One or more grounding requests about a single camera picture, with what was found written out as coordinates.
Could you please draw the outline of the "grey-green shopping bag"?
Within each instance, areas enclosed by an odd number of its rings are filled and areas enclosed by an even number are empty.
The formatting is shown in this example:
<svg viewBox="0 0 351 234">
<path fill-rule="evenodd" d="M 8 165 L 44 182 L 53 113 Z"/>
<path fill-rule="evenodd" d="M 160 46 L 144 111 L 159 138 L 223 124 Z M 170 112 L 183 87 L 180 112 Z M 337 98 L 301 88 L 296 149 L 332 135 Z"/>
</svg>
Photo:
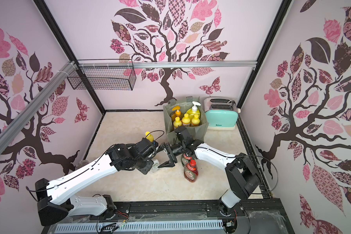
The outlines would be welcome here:
<svg viewBox="0 0 351 234">
<path fill-rule="evenodd" d="M 200 98 L 186 97 L 180 100 L 171 100 L 163 108 L 165 132 L 169 143 L 177 142 L 175 120 L 185 126 L 194 139 L 203 141 L 209 123 L 202 109 Z"/>
</svg>

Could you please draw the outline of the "orange pump soap bottle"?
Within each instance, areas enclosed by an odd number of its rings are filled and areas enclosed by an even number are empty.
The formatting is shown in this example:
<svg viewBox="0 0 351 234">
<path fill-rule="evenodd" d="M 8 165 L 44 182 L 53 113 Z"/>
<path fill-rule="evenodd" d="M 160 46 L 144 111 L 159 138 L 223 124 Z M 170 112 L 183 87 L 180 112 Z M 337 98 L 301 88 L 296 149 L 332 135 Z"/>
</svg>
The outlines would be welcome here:
<svg viewBox="0 0 351 234">
<path fill-rule="evenodd" d="M 172 121 L 175 121 L 176 117 L 180 117 L 180 116 L 181 116 L 180 106 L 173 107 L 172 113 L 171 113 Z"/>
</svg>

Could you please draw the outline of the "white bottle green cap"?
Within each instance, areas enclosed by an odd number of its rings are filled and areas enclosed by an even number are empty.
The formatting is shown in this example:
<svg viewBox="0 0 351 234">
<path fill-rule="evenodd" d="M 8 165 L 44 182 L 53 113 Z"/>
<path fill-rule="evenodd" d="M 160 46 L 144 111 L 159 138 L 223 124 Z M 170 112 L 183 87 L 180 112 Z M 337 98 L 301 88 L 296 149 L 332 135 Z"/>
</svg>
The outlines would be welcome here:
<svg viewBox="0 0 351 234">
<path fill-rule="evenodd" d="M 160 162 L 158 160 L 153 160 L 153 165 L 152 165 L 152 168 L 151 168 L 151 172 L 155 173 L 156 171 L 158 171 L 159 170 L 159 165 L 160 165 Z"/>
</svg>

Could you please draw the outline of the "large yellow dish soap bottle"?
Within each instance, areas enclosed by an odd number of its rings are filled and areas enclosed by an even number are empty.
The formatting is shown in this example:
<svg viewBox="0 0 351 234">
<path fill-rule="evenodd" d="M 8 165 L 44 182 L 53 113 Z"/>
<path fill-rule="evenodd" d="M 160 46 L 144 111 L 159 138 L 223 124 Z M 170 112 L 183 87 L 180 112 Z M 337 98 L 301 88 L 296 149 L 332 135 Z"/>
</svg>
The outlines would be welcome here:
<svg viewBox="0 0 351 234">
<path fill-rule="evenodd" d="M 186 114 L 188 114 L 189 118 L 192 119 L 194 118 L 194 115 L 199 115 L 200 116 L 200 109 L 199 107 L 201 106 L 201 103 L 197 101 L 192 102 L 192 107 L 187 110 Z"/>
</svg>

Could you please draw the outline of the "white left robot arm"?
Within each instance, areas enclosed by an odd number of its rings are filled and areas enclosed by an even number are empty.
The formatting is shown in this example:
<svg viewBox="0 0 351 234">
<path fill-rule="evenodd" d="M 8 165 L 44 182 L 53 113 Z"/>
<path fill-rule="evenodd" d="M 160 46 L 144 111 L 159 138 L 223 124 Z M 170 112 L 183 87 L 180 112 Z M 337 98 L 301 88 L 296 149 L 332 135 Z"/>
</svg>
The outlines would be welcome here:
<svg viewBox="0 0 351 234">
<path fill-rule="evenodd" d="M 96 160 L 68 175 L 54 180 L 38 180 L 34 192 L 41 225 L 56 224 L 80 209 L 72 203 L 72 197 L 101 178 L 129 170 L 147 174 L 159 150 L 159 143 L 147 138 L 135 144 L 114 144 Z"/>
</svg>

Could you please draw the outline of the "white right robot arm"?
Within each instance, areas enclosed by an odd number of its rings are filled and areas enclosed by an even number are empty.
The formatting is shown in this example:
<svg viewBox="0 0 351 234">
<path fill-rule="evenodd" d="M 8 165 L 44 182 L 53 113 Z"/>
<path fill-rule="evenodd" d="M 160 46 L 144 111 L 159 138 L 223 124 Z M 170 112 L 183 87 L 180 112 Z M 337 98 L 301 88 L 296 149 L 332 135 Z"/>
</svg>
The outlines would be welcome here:
<svg viewBox="0 0 351 234">
<path fill-rule="evenodd" d="M 230 186 L 218 200 L 219 211 L 224 216 L 229 216 L 238 203 L 247 200 L 262 182 L 250 156 L 244 153 L 239 155 L 228 154 L 209 146 L 201 140 L 194 140 L 190 144 L 186 144 L 185 141 L 175 145 L 162 143 L 157 151 L 165 151 L 169 158 L 168 161 L 159 166 L 160 168 L 174 167 L 177 156 L 190 154 L 198 160 L 206 161 L 224 170 Z"/>
</svg>

